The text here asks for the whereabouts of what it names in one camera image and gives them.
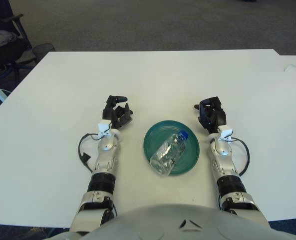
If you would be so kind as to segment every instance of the clear plastic bottle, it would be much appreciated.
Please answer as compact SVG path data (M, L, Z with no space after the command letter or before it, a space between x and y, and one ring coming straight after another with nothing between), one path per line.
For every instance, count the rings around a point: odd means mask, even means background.
M168 176L186 149L188 134L181 130L168 137L150 158L150 165L160 175Z

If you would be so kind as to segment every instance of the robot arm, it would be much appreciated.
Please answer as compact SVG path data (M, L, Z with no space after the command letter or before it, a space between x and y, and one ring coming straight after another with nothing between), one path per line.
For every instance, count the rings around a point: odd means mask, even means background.
M195 108L200 112L199 122L210 133L209 157L220 194L220 209L270 227L252 196L247 193L233 164L230 147L233 131L226 125L226 115L219 98L203 100Z
M83 195L77 214L71 224L70 232L88 233L114 218L112 195L116 180L116 162L121 134L118 128L132 120L129 105L118 106L127 101L123 96L109 96L103 110L103 119L98 124L98 157L94 167L88 166L90 157L81 156L81 160L92 171L87 192Z

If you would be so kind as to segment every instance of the white tabletop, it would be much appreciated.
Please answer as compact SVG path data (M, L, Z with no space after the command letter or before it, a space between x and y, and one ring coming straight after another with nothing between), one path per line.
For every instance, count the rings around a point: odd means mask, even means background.
M274 50L51 52L0 106L0 224L69 227L90 172L77 145L97 132L109 95L128 97L114 202L119 214L160 203L217 207L207 131L194 104L218 96L251 163L242 181L269 221L296 218L296 56ZM143 140L156 122L187 125L200 144L188 173L161 178ZM97 142L87 140L96 157ZM233 144L238 169L246 161Z

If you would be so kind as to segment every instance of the floor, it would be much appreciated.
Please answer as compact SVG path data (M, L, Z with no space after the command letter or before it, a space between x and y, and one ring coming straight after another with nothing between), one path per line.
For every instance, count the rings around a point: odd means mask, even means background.
M296 0L10 0L33 46L57 51L275 49L296 55ZM26 52L22 59L32 53ZM29 73L21 70L21 79ZM0 88L13 90L13 75ZM270 222L296 234L296 219ZM38 240L61 228L0 225L0 240Z

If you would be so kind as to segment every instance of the bottle cap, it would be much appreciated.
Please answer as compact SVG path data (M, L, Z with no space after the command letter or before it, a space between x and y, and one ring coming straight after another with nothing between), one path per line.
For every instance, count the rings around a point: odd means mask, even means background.
M189 135L187 134L187 132L186 132L186 131L183 131L183 130L179 131L178 134L179 134L179 135L182 135L182 136L185 138L185 140L187 140L188 137L189 137Z

